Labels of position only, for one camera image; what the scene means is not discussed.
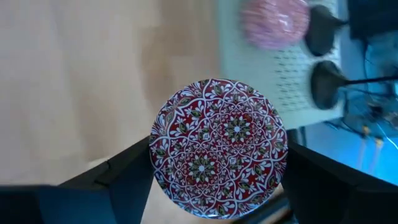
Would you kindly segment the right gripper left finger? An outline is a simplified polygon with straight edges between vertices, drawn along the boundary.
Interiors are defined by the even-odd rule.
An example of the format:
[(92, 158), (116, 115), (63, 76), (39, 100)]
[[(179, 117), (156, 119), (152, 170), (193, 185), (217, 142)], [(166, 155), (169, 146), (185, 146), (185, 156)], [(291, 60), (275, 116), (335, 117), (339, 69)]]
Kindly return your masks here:
[(140, 223), (153, 176), (144, 138), (60, 185), (1, 186), (1, 224)]

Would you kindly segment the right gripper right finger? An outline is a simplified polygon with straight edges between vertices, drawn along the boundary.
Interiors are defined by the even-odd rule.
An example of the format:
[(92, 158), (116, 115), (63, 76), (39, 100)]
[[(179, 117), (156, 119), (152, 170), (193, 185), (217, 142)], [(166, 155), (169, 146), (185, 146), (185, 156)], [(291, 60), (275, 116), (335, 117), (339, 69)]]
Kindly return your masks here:
[(397, 186), (289, 138), (282, 186), (299, 223), (397, 224)]

